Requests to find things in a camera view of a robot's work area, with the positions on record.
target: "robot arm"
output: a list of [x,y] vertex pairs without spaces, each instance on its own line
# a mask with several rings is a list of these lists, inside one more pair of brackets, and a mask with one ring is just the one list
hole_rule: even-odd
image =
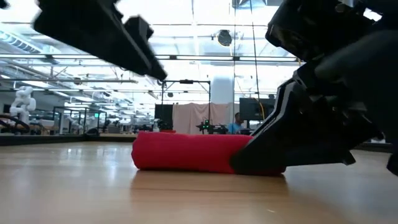
[[[398,139],[398,110],[390,102],[391,93],[398,94],[397,19],[384,14],[375,22],[362,16],[364,8],[337,0],[282,3],[266,38],[306,63],[279,87],[274,112],[231,158],[236,172],[349,165],[355,162],[349,150],[358,144],[384,135]],[[392,156],[387,165],[395,174],[397,162]]]

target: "blue shirt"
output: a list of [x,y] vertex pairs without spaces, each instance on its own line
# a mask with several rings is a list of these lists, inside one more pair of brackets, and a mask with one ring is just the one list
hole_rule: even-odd
[[242,128],[242,126],[240,124],[231,123],[227,128],[230,134],[236,134]]

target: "person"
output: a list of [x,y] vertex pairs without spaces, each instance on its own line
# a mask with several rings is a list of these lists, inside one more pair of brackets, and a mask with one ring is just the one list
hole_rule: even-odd
[[239,112],[235,114],[235,122],[228,125],[228,134],[237,134],[242,128],[243,121],[239,116]]

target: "wooden floor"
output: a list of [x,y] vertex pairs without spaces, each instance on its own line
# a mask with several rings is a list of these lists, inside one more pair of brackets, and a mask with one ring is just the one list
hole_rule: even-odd
[[398,223],[387,154],[276,178],[137,171],[130,153],[107,142],[0,147],[0,223]]

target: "red towel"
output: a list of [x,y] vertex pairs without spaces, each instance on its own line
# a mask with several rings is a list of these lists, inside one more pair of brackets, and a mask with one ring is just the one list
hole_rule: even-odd
[[[191,170],[233,174],[229,158],[243,148],[251,136],[224,134],[170,134],[141,132],[133,142],[132,159],[146,170]],[[275,175],[285,168],[259,172]]]

